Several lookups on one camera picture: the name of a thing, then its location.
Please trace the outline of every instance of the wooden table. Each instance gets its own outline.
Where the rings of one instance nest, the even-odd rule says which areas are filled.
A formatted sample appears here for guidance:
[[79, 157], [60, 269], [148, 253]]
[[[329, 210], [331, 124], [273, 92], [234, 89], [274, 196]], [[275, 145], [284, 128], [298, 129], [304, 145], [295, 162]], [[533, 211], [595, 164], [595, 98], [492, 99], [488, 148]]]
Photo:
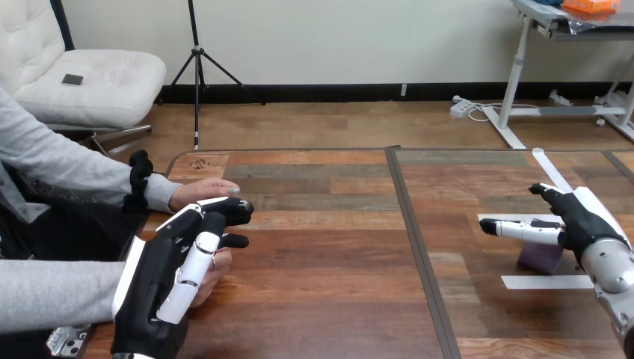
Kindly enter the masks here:
[[[634, 238], [634, 185], [604, 154], [547, 155]], [[612, 157], [634, 165], [631, 153]], [[168, 171], [205, 177], [238, 183], [256, 212], [231, 229], [251, 244], [189, 312], [180, 358], [623, 357], [591, 290], [513, 291], [500, 279], [536, 273], [516, 265], [519, 242], [481, 233], [477, 214], [548, 213], [526, 190], [549, 182], [531, 153], [198, 152]], [[167, 217], [152, 215], [141, 236]], [[574, 267], [567, 254], [560, 272]], [[98, 327], [84, 357], [110, 359], [112, 336]]]

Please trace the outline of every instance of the person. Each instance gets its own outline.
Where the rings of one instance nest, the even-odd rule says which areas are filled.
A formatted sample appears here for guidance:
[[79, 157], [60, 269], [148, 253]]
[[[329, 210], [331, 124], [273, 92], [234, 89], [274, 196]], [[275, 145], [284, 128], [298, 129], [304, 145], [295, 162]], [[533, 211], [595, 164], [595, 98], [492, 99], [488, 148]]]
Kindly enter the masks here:
[[[141, 222], [121, 210], [131, 167], [89, 150], [37, 121], [0, 88], [0, 334], [112, 320], [122, 250]], [[16, 173], [93, 202], [29, 194]], [[176, 212], [197, 200], [231, 196], [218, 178], [187, 185], [147, 177], [147, 208]], [[35, 260], [24, 260], [34, 257]], [[194, 299], [200, 305], [231, 264], [219, 251]], [[24, 337], [13, 337], [16, 345]], [[6, 347], [0, 339], [0, 357]], [[21, 358], [30, 358], [22, 353]]]

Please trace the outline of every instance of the white tape strip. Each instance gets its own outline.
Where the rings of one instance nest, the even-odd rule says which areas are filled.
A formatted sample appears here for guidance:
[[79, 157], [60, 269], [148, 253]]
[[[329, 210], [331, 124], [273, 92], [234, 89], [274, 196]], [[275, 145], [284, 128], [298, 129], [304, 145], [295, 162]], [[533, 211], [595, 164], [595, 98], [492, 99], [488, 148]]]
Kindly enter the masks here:
[[546, 171], [550, 180], [553, 181], [553, 184], [561, 189], [563, 192], [570, 193], [573, 191], [572, 187], [568, 185], [566, 179], [557, 171], [557, 168], [553, 165], [553, 163], [546, 157], [546, 153], [541, 148], [533, 149], [533, 157], [539, 162], [541, 167]]
[[520, 221], [527, 222], [533, 219], [539, 219], [546, 222], [559, 222], [564, 223], [558, 215], [515, 215], [511, 213], [496, 213], [496, 214], [478, 214], [478, 221], [484, 218], [499, 219], [501, 221]]
[[507, 289], [593, 289], [587, 275], [503, 275]]

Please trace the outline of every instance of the white desk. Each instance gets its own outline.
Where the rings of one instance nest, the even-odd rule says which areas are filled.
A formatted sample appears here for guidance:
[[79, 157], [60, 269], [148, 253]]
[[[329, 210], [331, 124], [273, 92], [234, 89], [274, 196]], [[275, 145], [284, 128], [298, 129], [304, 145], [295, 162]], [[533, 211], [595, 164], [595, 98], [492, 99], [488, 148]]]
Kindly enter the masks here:
[[[634, 40], [634, 28], [609, 28], [602, 31], [584, 31], [571, 34], [568, 27], [566, 14], [556, 7], [538, 4], [533, 0], [511, 0], [518, 10], [518, 17], [523, 21], [522, 36], [517, 54], [513, 60], [511, 77], [504, 95], [502, 109], [497, 111], [490, 107], [482, 108], [482, 111], [493, 124], [493, 127], [504, 138], [509, 147], [515, 149], [526, 148], [513, 131], [508, 127], [508, 118], [511, 116], [592, 116], [604, 118], [608, 123], [621, 131], [631, 141], [634, 141], [634, 129], [630, 118], [634, 111], [634, 85], [630, 88], [630, 95], [627, 98], [625, 107], [605, 107], [603, 105], [594, 106], [573, 106], [573, 107], [541, 107], [541, 108], [512, 108], [517, 84], [524, 67], [526, 48], [528, 47], [529, 33], [535, 29], [539, 34], [554, 41], [611, 41], [611, 40]], [[631, 66], [634, 56], [624, 69], [623, 74]]]

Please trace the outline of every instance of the purple block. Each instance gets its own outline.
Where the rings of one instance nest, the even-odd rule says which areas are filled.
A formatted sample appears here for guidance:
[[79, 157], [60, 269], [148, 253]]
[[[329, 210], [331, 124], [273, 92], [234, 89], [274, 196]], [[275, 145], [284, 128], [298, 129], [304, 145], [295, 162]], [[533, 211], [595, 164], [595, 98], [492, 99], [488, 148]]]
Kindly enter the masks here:
[[547, 274], [555, 274], [563, 254], [564, 249], [558, 245], [526, 242], [517, 262]]

